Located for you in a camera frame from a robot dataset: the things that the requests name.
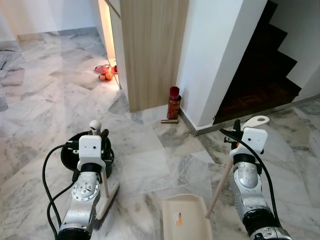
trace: dustpan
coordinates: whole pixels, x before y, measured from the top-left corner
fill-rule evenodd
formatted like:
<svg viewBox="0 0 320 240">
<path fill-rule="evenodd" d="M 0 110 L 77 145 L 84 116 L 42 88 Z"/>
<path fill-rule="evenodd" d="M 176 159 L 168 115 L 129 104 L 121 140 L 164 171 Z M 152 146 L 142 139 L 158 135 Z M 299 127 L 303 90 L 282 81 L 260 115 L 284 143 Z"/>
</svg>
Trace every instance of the dustpan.
<svg viewBox="0 0 320 240">
<path fill-rule="evenodd" d="M 213 240 L 202 197 L 180 194 L 162 201 L 164 240 Z"/>
</svg>

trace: dark wooden stair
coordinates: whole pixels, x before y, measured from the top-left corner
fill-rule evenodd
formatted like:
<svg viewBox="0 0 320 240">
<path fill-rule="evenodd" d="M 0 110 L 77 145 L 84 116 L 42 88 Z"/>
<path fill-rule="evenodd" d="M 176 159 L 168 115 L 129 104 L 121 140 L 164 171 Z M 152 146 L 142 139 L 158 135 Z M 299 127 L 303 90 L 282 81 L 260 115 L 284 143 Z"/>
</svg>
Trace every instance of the dark wooden stair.
<svg viewBox="0 0 320 240">
<path fill-rule="evenodd" d="M 301 88 L 287 78 L 296 60 L 278 51 L 287 33 L 269 24 L 268 1 L 213 124 L 291 103 Z"/>
</svg>

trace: black cable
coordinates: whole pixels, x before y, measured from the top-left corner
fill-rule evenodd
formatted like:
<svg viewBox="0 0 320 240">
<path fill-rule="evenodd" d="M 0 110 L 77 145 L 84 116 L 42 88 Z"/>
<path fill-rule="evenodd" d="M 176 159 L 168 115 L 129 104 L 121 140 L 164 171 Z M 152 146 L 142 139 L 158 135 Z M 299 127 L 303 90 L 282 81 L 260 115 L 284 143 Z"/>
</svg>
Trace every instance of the black cable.
<svg viewBox="0 0 320 240">
<path fill-rule="evenodd" d="M 42 167 L 42 182 L 43 182 L 43 186 L 44 186 L 45 192 L 46 192 L 50 202 L 52 201 L 52 196 L 50 194 L 50 191 L 49 191 L 49 188 L 48 188 L 48 185 L 47 185 L 47 181 L 46 181 L 46 166 L 47 166 L 47 162 L 48 162 L 48 159 L 49 159 L 50 155 L 55 150 L 63 148 L 64 146 L 65 145 L 59 145 L 59 146 L 56 146 L 55 148 L 53 148 L 48 153 L 48 155 L 45 157 L 45 160 L 44 160 L 44 163 L 43 163 L 43 167 Z M 57 207 L 56 207 L 54 202 L 52 203 L 52 207 L 53 207 L 53 211 L 55 213 L 56 219 L 58 221 L 58 226 L 60 227 L 61 226 L 61 219 L 60 219 L 59 212 L 58 212 Z"/>
<path fill-rule="evenodd" d="M 266 179 L 268 181 L 268 184 L 269 184 L 270 197 L 271 197 L 271 203 L 272 203 L 272 209 L 273 209 L 274 218 L 278 222 L 279 226 L 281 227 L 280 220 L 279 220 L 279 217 L 278 217 L 277 207 L 276 207 L 274 187 L 272 185 L 271 177 L 269 175 L 269 172 L 268 172 L 265 164 L 262 162 L 262 160 L 258 156 L 258 154 L 251 147 L 249 147 L 245 142 L 243 142 L 240 139 L 237 139 L 235 136 L 232 136 L 227 130 L 225 130 L 223 128 L 220 129 L 220 132 L 223 133 L 224 135 L 226 135 L 227 137 L 237 141 L 238 143 L 241 143 L 243 146 L 245 146 L 253 154 L 253 156 L 258 160 L 258 162 L 260 163 L 260 165 L 261 165 L 261 167 L 262 167 L 262 169 L 263 169 L 263 171 L 265 173 L 265 176 L 266 176 Z"/>
<path fill-rule="evenodd" d="M 48 222 L 52 228 L 52 231 L 53 231 L 53 234 L 54 234 L 54 239 L 57 239 L 58 238 L 58 234 L 57 234 L 57 231 L 55 229 L 55 226 L 51 220 L 51 216 L 50 216 L 50 208 L 51 208 L 51 205 L 55 204 L 54 201 L 60 197 L 62 194 L 64 194 L 66 191 L 68 191 L 74 184 L 76 183 L 76 181 L 73 181 L 69 186 L 67 186 L 65 189 L 63 189 L 61 192 L 59 192 L 57 195 L 54 196 L 54 198 L 49 202 L 48 204 L 48 207 L 46 209 L 46 216 L 48 218 Z"/>
</svg>

